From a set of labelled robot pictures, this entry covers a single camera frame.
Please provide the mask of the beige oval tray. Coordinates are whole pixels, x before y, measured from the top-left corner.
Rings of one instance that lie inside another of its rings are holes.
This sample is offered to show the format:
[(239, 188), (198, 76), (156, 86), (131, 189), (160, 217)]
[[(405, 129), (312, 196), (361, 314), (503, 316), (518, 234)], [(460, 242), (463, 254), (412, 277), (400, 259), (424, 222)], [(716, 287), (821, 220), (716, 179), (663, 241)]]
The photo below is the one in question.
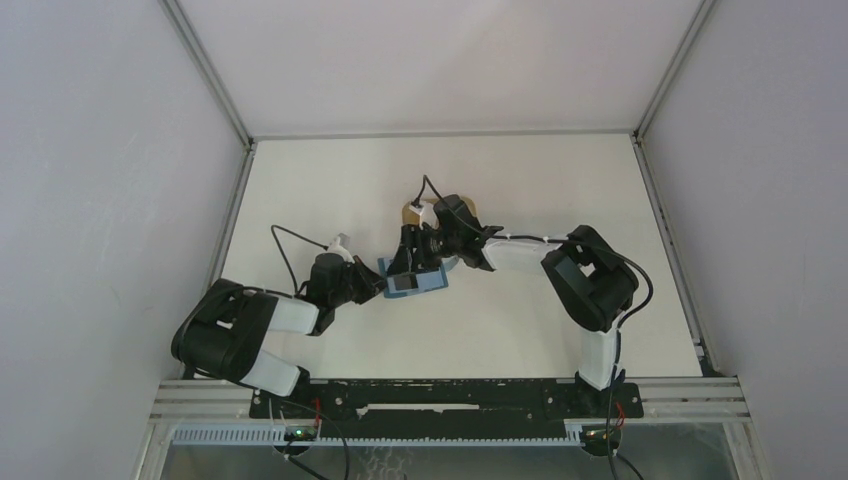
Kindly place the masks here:
[[(450, 194), (445, 196), (446, 200), (452, 201), (455, 206), (457, 202), (462, 201), (468, 211), (474, 217), (478, 216), (477, 208), (474, 201), (463, 195)], [(401, 226), (414, 225), (421, 227), (428, 225), (433, 229), (440, 229), (442, 222), (438, 219), (435, 212), (435, 206), (439, 202), (436, 197), (425, 197), (414, 205), (411, 201), (407, 202), (401, 209)]]

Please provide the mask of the blue leather card holder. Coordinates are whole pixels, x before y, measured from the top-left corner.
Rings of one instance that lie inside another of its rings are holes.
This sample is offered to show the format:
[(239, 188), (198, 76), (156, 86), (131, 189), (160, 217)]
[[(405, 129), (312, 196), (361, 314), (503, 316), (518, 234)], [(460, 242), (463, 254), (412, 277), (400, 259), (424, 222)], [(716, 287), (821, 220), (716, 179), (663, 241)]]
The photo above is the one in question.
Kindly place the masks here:
[[(389, 277), (386, 274), (386, 268), (389, 266), (391, 261), (392, 259), (390, 257), (382, 257), (378, 259), (380, 274), (386, 279)], [(449, 286), (447, 273), (458, 264), (458, 261), (459, 259), (456, 256), (450, 257), (448, 259), (444, 259), (437, 270), (424, 273), (414, 273), (417, 275), (418, 279), (419, 288), (417, 291), (392, 294), (389, 292), (387, 286), (384, 290), (384, 297), (387, 299), (400, 299), (447, 288)]]

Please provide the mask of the black credit card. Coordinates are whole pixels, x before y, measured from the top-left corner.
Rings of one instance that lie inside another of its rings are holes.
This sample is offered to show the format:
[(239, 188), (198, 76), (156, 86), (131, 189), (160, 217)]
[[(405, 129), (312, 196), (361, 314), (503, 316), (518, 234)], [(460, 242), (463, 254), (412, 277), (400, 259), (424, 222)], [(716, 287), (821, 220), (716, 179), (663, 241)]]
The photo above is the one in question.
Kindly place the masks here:
[(392, 294), (417, 291), (419, 288), (417, 275), (413, 273), (389, 276), (387, 278), (387, 286), (389, 292)]

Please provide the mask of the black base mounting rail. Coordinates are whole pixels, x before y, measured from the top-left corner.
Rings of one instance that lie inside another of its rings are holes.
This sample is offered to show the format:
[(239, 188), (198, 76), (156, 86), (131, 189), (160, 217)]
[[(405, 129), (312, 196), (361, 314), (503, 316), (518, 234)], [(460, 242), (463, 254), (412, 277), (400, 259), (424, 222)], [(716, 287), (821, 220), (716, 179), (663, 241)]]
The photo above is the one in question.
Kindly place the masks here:
[(313, 379), (287, 397), (258, 391), (249, 406), (252, 419), (303, 421), (339, 436), (551, 433), (571, 421), (618, 428), (644, 415), (635, 383), (599, 392), (569, 378)]

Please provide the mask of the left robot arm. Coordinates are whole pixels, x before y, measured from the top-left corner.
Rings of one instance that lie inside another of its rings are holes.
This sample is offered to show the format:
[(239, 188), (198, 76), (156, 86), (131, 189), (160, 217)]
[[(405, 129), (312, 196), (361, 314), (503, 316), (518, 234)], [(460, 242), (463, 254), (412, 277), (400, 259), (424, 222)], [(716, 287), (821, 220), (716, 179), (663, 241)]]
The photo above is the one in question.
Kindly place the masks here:
[(298, 417), (313, 401), (300, 382), (308, 372), (266, 351), (267, 334), (319, 336), (339, 307), (362, 305), (386, 287), (359, 257), (336, 252), (318, 255), (293, 295), (218, 279), (174, 334), (171, 354), (189, 371), (274, 394), (277, 408)]

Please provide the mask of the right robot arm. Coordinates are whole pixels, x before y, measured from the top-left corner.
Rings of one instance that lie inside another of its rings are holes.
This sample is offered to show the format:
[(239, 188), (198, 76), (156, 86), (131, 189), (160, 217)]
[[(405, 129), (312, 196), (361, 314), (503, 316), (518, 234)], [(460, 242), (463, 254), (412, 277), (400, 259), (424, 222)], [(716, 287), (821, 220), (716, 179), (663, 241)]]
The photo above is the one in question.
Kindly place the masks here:
[(500, 226), (483, 225), (474, 203), (457, 194), (435, 201), (417, 199), (406, 210), (412, 218), (401, 227), (396, 253), (379, 262), (390, 292), (429, 289), (425, 277), (445, 275), (451, 259), (487, 272), (546, 277), (581, 329), (579, 406), (589, 415), (602, 416), (616, 405), (614, 384), (624, 372), (618, 330), (639, 286), (634, 265), (588, 225), (564, 238), (510, 235)]

